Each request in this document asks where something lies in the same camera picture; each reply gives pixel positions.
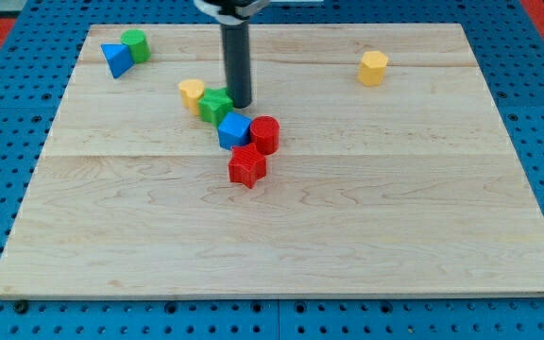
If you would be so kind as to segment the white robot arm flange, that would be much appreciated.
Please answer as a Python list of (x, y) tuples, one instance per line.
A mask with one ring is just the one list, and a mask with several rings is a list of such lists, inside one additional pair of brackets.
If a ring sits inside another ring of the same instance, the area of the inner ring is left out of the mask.
[(219, 24), (237, 26), (270, 4), (270, 0), (194, 0), (195, 7)]

